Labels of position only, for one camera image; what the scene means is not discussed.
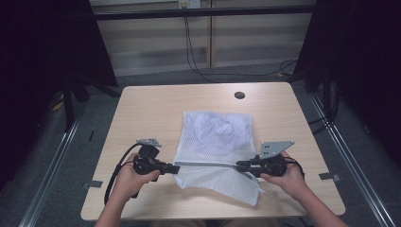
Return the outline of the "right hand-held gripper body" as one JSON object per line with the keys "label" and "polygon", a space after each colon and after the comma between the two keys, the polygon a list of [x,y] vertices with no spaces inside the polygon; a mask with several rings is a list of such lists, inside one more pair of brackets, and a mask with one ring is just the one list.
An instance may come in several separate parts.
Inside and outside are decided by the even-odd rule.
{"label": "right hand-held gripper body", "polygon": [[287,164],[282,152],[293,145],[293,141],[263,142],[260,154],[251,160],[251,173],[256,178],[259,178],[262,173],[282,177],[287,172]]}

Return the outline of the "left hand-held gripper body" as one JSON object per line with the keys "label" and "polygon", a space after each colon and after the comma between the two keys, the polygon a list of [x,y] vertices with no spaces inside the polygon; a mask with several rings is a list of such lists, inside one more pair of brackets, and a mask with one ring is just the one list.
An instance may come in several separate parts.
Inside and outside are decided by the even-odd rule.
{"label": "left hand-held gripper body", "polygon": [[146,175],[154,170],[159,170],[161,175],[165,174],[161,162],[156,159],[159,148],[162,146],[156,139],[138,139],[137,144],[141,146],[133,159],[133,169],[140,175]]}

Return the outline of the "white mesh laundry bag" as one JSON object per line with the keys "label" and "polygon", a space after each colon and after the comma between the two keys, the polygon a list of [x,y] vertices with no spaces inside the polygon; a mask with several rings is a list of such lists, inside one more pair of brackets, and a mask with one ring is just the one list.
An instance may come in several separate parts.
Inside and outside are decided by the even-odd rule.
{"label": "white mesh laundry bag", "polygon": [[183,114],[182,135],[173,161],[175,166],[180,167],[175,176],[177,185],[182,189],[211,189],[251,206],[256,205],[260,193],[258,180],[250,173],[235,170],[237,161],[248,161],[256,154],[252,116],[248,113],[214,113],[227,117],[235,124],[235,146],[227,155],[211,155],[200,153],[196,149],[193,124],[200,113],[212,112]]}

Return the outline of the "person's left hand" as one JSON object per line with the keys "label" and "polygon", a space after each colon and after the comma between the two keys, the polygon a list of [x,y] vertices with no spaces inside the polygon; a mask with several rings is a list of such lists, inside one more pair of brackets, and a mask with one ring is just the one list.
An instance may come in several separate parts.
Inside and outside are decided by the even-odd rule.
{"label": "person's left hand", "polygon": [[117,174],[110,200],[127,202],[145,183],[150,183],[159,177],[159,170],[153,170],[146,175],[136,173],[133,169],[135,156],[136,153],[131,154]]}

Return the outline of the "person's right hand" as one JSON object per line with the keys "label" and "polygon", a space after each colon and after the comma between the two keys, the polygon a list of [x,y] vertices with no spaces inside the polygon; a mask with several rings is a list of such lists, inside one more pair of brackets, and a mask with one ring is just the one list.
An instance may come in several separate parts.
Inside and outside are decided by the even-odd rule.
{"label": "person's right hand", "polygon": [[287,167],[287,172],[282,177],[275,177],[262,173],[261,178],[268,183],[280,186],[297,201],[308,189],[308,186],[305,183],[305,178],[301,169],[296,164],[287,164]]}

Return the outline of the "white garment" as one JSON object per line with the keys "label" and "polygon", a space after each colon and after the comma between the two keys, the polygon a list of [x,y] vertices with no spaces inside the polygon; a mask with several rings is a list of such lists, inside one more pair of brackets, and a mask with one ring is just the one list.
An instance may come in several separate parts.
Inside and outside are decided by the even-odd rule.
{"label": "white garment", "polygon": [[227,155],[235,146],[235,124],[217,113],[199,113],[193,129],[196,149],[200,153]]}

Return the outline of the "gray tape piece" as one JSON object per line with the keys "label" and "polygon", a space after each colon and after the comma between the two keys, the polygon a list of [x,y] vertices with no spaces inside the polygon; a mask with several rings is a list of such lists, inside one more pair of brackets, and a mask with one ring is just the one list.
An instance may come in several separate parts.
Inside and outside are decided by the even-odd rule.
{"label": "gray tape piece", "polygon": [[322,181],[326,181],[326,180],[333,180],[334,182],[340,181],[341,177],[339,174],[332,174],[330,172],[326,172],[326,173],[320,173],[319,177]]}
{"label": "gray tape piece", "polygon": [[88,190],[91,187],[94,188],[100,188],[102,186],[102,181],[90,181],[90,182],[85,182],[82,184],[82,188]]}

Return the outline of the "black metal stand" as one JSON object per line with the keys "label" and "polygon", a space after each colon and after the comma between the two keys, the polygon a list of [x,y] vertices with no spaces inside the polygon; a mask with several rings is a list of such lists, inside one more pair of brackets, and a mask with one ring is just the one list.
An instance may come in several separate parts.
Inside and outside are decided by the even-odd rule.
{"label": "black metal stand", "polygon": [[68,132],[75,123],[72,96],[75,96],[78,102],[86,102],[90,95],[86,90],[86,86],[92,86],[98,91],[103,92],[111,97],[121,97],[121,94],[96,82],[93,79],[88,79],[79,75],[65,75],[62,81],[63,103],[66,117],[65,132]]}

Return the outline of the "black curtain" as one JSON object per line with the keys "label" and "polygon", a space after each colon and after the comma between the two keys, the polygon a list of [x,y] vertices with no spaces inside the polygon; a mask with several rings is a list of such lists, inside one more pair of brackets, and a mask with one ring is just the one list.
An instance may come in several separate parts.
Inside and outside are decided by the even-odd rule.
{"label": "black curtain", "polygon": [[0,190],[18,171],[50,99],[115,86],[90,0],[0,0]]}
{"label": "black curtain", "polygon": [[316,0],[295,74],[332,79],[401,165],[401,0]]}

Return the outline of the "metal floor rail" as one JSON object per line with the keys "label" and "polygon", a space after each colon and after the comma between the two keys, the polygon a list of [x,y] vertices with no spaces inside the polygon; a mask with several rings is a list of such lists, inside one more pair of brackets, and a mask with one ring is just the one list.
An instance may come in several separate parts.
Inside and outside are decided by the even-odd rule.
{"label": "metal floor rail", "polygon": [[70,127],[70,129],[63,135],[63,138],[61,139],[61,142],[55,152],[55,155],[50,163],[50,166],[47,169],[44,178],[40,184],[40,187],[37,190],[30,205],[26,209],[26,212],[23,215],[23,218],[19,223],[18,227],[36,226],[38,218],[41,212],[43,211],[44,204],[50,194],[51,187],[56,181],[64,157],[67,154],[72,144],[72,141],[75,137],[76,131],[81,121],[82,115],[85,112],[85,109],[86,109],[86,104],[80,104],[78,106],[78,116],[73,121],[73,124]]}
{"label": "metal floor rail", "polygon": [[328,120],[326,113],[323,111],[323,103],[319,97],[315,94],[310,95],[311,102],[313,103],[318,115],[323,121],[324,128],[328,131],[331,140],[334,142],[337,150],[340,153],[344,163],[347,165],[351,175],[353,176],[359,190],[361,191],[364,199],[368,203],[372,212],[374,213],[377,221],[381,227],[396,227],[396,224],[384,204],[383,200],[378,196],[375,189],[367,179],[366,175],[362,171],[356,158],[354,157],[352,150],[349,149],[348,145],[344,141],[337,126]]}

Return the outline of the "black horizontal frame bar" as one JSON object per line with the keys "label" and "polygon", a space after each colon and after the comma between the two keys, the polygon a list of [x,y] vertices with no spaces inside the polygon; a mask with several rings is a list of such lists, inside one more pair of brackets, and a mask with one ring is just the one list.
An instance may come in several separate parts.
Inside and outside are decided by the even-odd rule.
{"label": "black horizontal frame bar", "polygon": [[147,11],[120,11],[95,13],[97,21],[108,20],[134,20],[134,19],[159,19],[159,18],[188,18],[208,16],[239,16],[239,15],[263,15],[263,14],[297,14],[312,13],[315,6],[284,6],[263,8],[221,8],[221,9],[169,9]]}

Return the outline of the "white wall power outlet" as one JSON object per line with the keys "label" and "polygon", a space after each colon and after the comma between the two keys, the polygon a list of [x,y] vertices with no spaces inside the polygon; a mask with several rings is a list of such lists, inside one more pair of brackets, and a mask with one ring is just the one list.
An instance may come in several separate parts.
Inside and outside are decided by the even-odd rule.
{"label": "white wall power outlet", "polygon": [[178,0],[179,9],[200,9],[201,0]]}

